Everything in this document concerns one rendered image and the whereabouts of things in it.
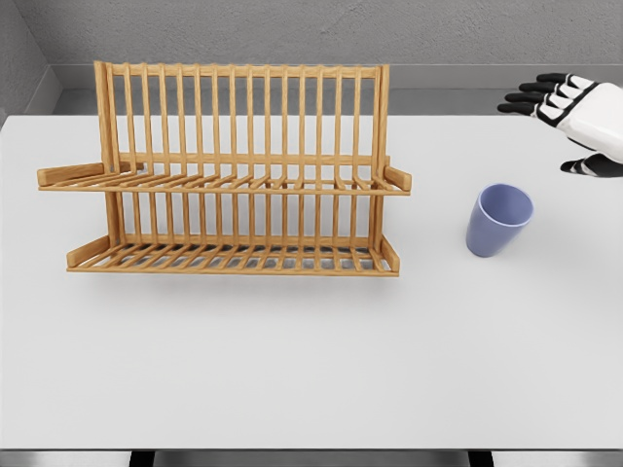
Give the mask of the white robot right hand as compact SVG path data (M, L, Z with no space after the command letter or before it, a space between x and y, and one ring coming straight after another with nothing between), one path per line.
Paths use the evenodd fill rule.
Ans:
M537 118L593 152L567 161L561 171L623 178L623 88L571 73L546 73L505 95L501 113Z

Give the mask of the blue-purple plastic cup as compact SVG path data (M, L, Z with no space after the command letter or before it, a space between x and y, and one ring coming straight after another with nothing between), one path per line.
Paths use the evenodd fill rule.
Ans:
M474 204L466 246L480 257L496 255L530 222L532 214L532 201L519 188L507 184L487 186Z

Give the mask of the wooden two-tier dish rack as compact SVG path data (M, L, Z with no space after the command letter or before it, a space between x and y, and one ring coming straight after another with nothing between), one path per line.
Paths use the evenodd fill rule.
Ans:
M44 191L105 196L71 271L380 276L400 260L387 198L387 65L94 66L101 159Z

